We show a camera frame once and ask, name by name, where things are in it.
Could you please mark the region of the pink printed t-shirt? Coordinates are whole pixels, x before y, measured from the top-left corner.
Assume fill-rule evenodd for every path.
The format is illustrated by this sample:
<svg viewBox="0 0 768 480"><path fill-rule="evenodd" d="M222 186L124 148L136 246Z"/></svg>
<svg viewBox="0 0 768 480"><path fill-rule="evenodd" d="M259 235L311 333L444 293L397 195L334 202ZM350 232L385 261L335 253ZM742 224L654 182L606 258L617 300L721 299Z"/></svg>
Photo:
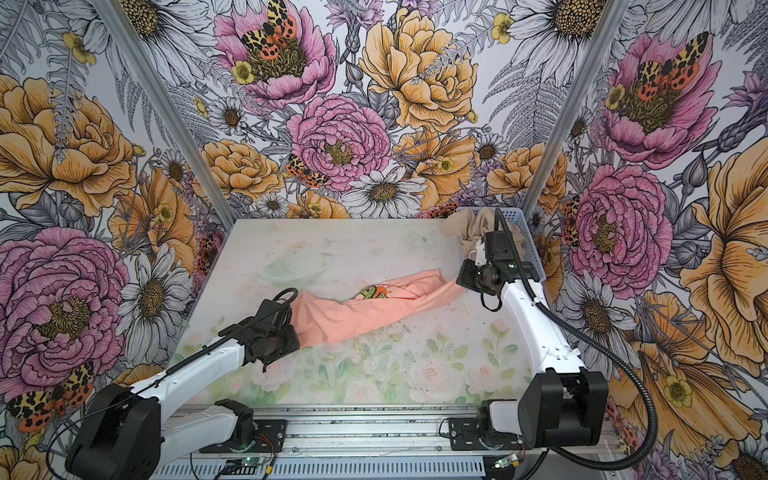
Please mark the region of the pink printed t-shirt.
<svg viewBox="0 0 768 480"><path fill-rule="evenodd" d="M438 270L369 285L354 298L338 302L299 294L292 303L292 325L301 348L338 344L444 307L465 293Z"/></svg>

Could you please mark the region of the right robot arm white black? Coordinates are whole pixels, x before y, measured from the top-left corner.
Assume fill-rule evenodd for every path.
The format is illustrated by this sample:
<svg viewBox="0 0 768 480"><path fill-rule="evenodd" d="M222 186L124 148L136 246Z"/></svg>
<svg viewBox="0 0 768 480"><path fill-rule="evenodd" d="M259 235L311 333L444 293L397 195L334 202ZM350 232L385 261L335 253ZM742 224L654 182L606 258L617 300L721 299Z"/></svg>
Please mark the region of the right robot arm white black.
<svg viewBox="0 0 768 480"><path fill-rule="evenodd" d="M605 377L589 371L578 348L550 318L540 276L521 259L513 239L495 230L477 242L457 283L495 298L491 310L516 325L532 377L518 399L492 399L481 407L485 436L514 435L527 449L586 447L598 443L607 403Z"/></svg>

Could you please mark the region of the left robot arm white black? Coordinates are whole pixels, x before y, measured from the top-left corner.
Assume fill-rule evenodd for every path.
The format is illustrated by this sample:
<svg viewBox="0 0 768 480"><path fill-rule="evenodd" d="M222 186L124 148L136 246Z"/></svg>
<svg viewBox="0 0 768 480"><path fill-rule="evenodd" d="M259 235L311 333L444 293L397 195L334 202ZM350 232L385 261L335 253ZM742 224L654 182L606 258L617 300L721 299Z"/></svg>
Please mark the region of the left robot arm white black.
<svg viewBox="0 0 768 480"><path fill-rule="evenodd" d="M66 471L80 479L148 479L157 468L211 445L249 447L256 438L253 411L237 401L218 400L185 417L176 413L239 368L268 367L298 351L291 323L297 296L286 289L177 364L98 392L66 454Z"/></svg>

